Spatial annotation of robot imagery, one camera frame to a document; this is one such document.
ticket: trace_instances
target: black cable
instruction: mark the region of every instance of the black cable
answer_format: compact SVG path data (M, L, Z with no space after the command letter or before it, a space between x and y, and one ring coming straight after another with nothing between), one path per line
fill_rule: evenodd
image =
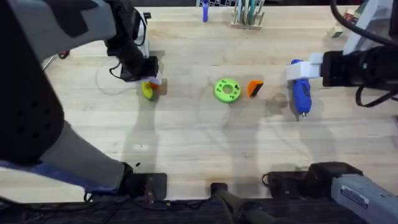
M109 72L110 72L110 74L111 74L113 77L118 78L118 79L120 79L120 80L124 80L123 78L114 75L114 73L112 72L113 70L117 69L121 64L122 64L122 63L119 61L119 63L118 63L117 66L112 67L112 68L109 69Z
M341 14L338 12L337 9L337 2L336 0L331 0L330 1L330 8L331 8L331 13L333 14L333 16L336 18L336 20L343 25L344 27L346 27L347 29L353 31L354 33L361 35L369 40L373 40L377 43L383 44L383 45L391 45L391 46L395 46L398 47L398 44L395 43L394 41L381 37L379 35L373 34L367 30L364 30L362 28L359 28L358 26L348 22L346 19L344 19L343 16L341 16Z
M91 203L89 206L80 207L80 208L71 208L71 209L62 209L62 208L34 208L29 205L24 205L22 203L14 202L12 200L6 199L4 197L0 197L0 202L9 205L10 207L19 208L21 210L26 210L30 212L40 212L40 213L56 213L56 212L80 212L93 208L98 203Z
M83 196L84 202L91 202L91 201L93 201L94 195L93 195L93 194L90 194L90 196L89 196L88 198L87 198L87 195L88 195L88 193L85 192L85 194L84 194L84 196Z
M266 178L267 176L268 176L268 173L264 174L261 177L261 182L262 182L262 184L264 184L264 186L269 187L269 184L264 181L264 178Z
M120 209L120 207L123 205L123 203L126 201L123 201L121 203L117 203L114 208L108 213L108 215L104 218L104 220L101 222L101 224L107 224L107 222L110 221L110 219L116 214L116 212Z
M378 99L376 99L376 100L364 105L362 103L362 91L363 91L364 88L365 87L363 85L360 86L358 88L358 90L356 91L356 93L355 93L355 102L356 102L356 104L358 106L362 106L362 107L365 107L365 108L371 108L373 106L379 105L379 104L381 104L381 103L383 103L383 102L385 102L387 100L390 100L390 99L392 99L394 101L398 100L397 98L394 97L396 94L398 94L398 90L392 90L391 92L379 97Z
M131 200L131 203L133 205L135 205L136 207L139 207L145 211L150 211L150 212L169 212L170 209L169 208L149 208L149 207L145 207L143 205L140 205L138 203L136 203L135 201Z

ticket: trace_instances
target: blue marker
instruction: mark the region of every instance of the blue marker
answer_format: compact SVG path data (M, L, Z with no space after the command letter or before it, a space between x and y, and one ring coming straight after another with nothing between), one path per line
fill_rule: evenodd
M203 8L203 22L207 22L208 13L209 13L209 0L203 0L202 8Z
M291 64L302 62L302 60L295 59ZM311 110L311 86L308 79L294 80L293 84L293 97L294 105L298 114L307 116L307 113Z

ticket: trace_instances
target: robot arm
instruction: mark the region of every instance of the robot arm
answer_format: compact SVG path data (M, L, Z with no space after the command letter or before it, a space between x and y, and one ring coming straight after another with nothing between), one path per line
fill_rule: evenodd
M138 81L157 75L149 56L146 17L131 1L8 0L39 61L96 40L122 64L121 78Z
M3 35L0 51L1 90L7 98L0 166L79 185L89 193L137 197L151 190L151 174L134 174L129 165L109 158L74 132L39 63L103 39L108 55L116 56L130 74L125 81L155 76L157 59L145 58L134 42L144 20L131 3L9 0L0 1L0 14L10 33ZM159 200L165 197L165 175L160 179Z

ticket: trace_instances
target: blue spray bottle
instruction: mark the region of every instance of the blue spray bottle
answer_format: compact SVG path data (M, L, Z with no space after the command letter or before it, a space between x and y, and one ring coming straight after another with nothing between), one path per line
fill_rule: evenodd
M208 13L209 13L209 0L203 0L202 8L203 8L203 22L207 22Z

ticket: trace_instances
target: green toy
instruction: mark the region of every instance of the green toy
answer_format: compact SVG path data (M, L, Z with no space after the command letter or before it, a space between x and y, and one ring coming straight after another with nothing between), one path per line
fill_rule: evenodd
M214 94L223 103L232 103L241 96L239 83L231 78L218 80L214 86Z

